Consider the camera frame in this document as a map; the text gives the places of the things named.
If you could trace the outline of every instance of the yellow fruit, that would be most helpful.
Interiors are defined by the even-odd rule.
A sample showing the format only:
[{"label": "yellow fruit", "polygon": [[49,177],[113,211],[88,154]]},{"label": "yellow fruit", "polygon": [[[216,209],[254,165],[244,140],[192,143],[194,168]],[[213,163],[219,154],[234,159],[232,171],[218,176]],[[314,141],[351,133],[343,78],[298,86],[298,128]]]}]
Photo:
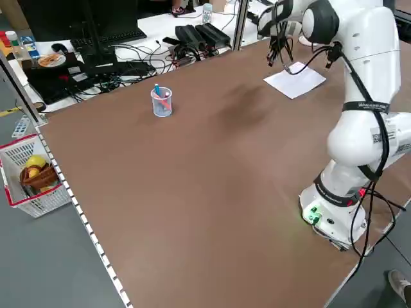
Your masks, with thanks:
[{"label": "yellow fruit", "polygon": [[46,165],[46,160],[38,155],[31,156],[26,162],[27,168],[31,166],[39,166],[40,168],[43,168],[45,165]]},{"label": "yellow fruit", "polygon": [[31,168],[28,171],[28,178],[34,178],[35,176],[37,176],[40,173],[40,171],[36,168]]},{"label": "yellow fruit", "polygon": [[53,188],[52,186],[45,186],[43,188],[40,188],[40,192],[44,193],[45,191],[48,191],[49,189],[52,189],[52,188]]}]

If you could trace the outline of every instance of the basket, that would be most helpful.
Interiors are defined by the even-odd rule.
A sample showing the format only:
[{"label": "basket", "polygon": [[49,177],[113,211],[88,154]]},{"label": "basket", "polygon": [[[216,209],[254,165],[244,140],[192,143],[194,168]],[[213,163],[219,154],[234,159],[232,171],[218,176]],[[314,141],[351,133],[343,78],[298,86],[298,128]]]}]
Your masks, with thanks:
[{"label": "basket", "polygon": [[36,189],[41,189],[43,187],[53,185],[58,180],[57,173],[50,164],[46,164],[44,169],[40,171],[41,172],[39,175],[34,178],[29,178],[28,168],[24,168],[20,172],[20,183],[30,185]]},{"label": "basket", "polygon": [[71,199],[61,183],[36,196],[27,197],[19,178],[26,161],[34,154],[42,156],[50,163],[46,150],[36,134],[0,146],[0,170],[8,203],[11,207],[21,209],[37,218],[69,203]]}]

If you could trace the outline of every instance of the bottle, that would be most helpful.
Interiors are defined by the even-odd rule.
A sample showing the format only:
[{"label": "bottle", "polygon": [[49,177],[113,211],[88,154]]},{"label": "bottle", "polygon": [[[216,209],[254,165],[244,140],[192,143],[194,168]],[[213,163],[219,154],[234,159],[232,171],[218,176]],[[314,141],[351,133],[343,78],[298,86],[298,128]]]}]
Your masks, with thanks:
[{"label": "bottle", "polygon": [[211,17],[213,16],[213,5],[206,3],[203,5],[203,24],[211,23]]},{"label": "bottle", "polygon": [[29,60],[31,58],[27,49],[24,47],[23,44],[21,44],[16,32],[7,31],[6,37],[12,44],[12,51],[13,51],[14,58],[16,60],[22,61],[22,60]]}]

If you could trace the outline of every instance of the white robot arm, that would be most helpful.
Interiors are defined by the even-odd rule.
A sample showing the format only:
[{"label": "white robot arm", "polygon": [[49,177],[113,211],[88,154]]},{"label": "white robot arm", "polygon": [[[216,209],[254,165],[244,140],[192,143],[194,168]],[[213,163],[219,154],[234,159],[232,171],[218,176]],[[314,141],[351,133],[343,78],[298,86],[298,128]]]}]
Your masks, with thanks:
[{"label": "white robot arm", "polygon": [[345,63],[343,112],[328,136],[331,161],[303,190],[300,204],[307,222],[348,248],[367,230],[362,187],[411,151],[411,114],[389,112],[401,84],[396,23],[382,0],[283,0],[263,12],[259,34],[271,36],[273,48],[292,32],[290,21],[302,22],[310,42],[333,42],[329,60],[337,51],[331,61],[342,55]]}]

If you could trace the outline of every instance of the label sticker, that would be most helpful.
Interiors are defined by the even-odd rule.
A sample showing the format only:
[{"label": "label sticker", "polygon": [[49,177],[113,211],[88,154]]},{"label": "label sticker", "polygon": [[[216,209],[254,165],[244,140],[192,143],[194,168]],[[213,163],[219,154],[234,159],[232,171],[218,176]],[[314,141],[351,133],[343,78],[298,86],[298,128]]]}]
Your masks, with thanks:
[{"label": "label sticker", "polygon": [[[380,128],[374,127],[370,129],[372,135],[372,141],[377,148],[382,148],[382,137],[380,133]],[[397,133],[395,125],[387,125],[387,133],[390,147],[397,146]]]},{"label": "label sticker", "polygon": [[409,143],[410,141],[403,141],[403,144],[400,144],[398,146],[397,152],[395,153],[395,155],[399,155],[399,154],[405,154],[409,151],[411,151],[411,143]]},{"label": "label sticker", "polygon": [[76,76],[73,76],[73,79],[76,80],[77,82],[80,82],[84,79],[87,79],[88,75],[86,73],[78,74]]},{"label": "label sticker", "polygon": [[76,74],[76,73],[80,73],[80,72],[81,72],[81,70],[78,66],[69,67],[69,73],[70,74]]}]

